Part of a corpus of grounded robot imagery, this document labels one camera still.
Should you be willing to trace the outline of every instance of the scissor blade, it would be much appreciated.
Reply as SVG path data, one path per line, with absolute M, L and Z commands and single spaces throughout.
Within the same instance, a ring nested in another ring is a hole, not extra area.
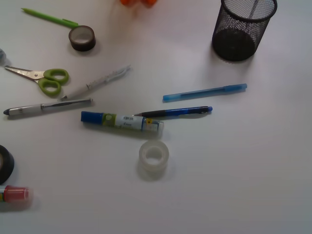
M 20 69 L 20 68 L 10 67 L 10 66 L 5 66 L 4 68 L 8 70 L 9 72 L 15 73 L 21 77 L 32 80 L 34 82 L 36 82 L 36 79 L 40 78 L 40 77 L 34 78 L 34 74 L 33 74 L 34 72 L 31 70 Z

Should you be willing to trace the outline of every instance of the tape roll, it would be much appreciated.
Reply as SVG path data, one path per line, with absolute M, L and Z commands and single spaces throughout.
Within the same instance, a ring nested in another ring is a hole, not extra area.
M 96 45 L 96 37 L 92 28 L 78 26 L 69 32 L 69 40 L 72 47 L 77 51 L 88 51 Z
M 0 184 L 3 184 L 14 169 L 14 158 L 2 145 L 0 145 Z
M 156 163 L 150 162 L 149 159 L 156 159 Z M 162 141 L 149 140 L 140 148 L 139 160 L 142 167 L 148 172 L 157 173 L 164 170 L 167 167 L 168 159 L 169 150 Z

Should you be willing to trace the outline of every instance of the blue pen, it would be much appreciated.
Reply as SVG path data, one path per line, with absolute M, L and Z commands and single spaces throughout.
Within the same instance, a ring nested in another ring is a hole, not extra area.
M 198 90 L 198 91 L 193 91 L 193 92 L 188 92 L 188 93 L 165 95 L 163 97 L 163 100 L 164 101 L 178 101 L 181 99 L 202 98 L 206 96 L 230 94 L 230 93 L 245 91 L 246 88 L 247 88 L 247 84 L 228 85 L 228 86 L 214 88 L 214 89 L 204 89 L 204 90 Z
M 179 116 L 187 114 L 203 114 L 212 111 L 211 106 L 200 106 L 200 107 L 191 107 L 191 108 L 181 108 L 173 110 L 161 110 L 161 111 L 150 111 L 136 114 L 135 116 L 142 116 L 146 118 L 153 117 L 165 117 L 165 116 Z

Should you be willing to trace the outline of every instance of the light blue pen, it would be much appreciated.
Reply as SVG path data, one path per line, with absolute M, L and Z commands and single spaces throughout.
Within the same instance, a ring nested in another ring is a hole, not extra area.
M 202 98 L 202 97 L 213 96 L 213 95 L 243 92 L 245 91 L 245 89 L 247 89 L 247 84 L 228 85 L 228 86 L 223 86 L 223 87 L 214 88 L 214 89 L 204 89 L 204 90 L 192 91 L 192 92 L 181 93 L 181 94 L 165 95 L 163 97 L 163 100 L 165 102 L 168 102 L 168 101 L 179 101 L 179 100 L 186 100 L 186 99 L 192 99 L 192 98 Z

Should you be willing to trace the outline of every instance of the pen tip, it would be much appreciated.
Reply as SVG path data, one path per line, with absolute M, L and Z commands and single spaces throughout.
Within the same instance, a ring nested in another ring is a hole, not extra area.
M 9 115 L 10 115 L 10 114 L 9 114 L 9 111 L 10 111 L 10 109 L 7 109 L 7 110 L 5 110 L 3 113 L 4 113 L 5 115 L 9 116 Z

